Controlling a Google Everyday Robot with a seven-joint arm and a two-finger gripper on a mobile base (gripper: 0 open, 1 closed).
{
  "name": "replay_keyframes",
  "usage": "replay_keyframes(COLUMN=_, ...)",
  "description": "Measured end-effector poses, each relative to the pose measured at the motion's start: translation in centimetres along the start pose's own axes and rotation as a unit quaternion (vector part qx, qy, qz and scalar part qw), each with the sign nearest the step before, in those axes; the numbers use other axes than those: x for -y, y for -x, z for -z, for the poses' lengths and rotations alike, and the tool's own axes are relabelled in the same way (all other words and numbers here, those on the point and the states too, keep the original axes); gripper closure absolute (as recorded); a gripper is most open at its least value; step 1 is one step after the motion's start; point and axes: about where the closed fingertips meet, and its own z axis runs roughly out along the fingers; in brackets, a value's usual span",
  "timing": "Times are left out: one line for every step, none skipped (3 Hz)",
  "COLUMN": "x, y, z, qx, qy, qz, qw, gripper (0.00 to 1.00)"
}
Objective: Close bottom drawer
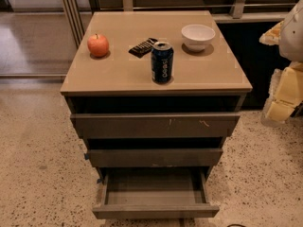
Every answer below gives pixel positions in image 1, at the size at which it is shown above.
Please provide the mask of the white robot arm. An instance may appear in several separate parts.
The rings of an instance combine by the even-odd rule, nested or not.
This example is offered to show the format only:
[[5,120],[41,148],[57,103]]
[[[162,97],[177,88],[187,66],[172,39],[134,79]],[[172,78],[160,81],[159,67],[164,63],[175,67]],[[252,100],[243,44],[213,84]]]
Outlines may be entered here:
[[285,69],[274,71],[262,111],[262,123],[277,127],[303,102],[303,0],[283,21],[263,33],[259,41],[277,45],[279,55],[291,62]]

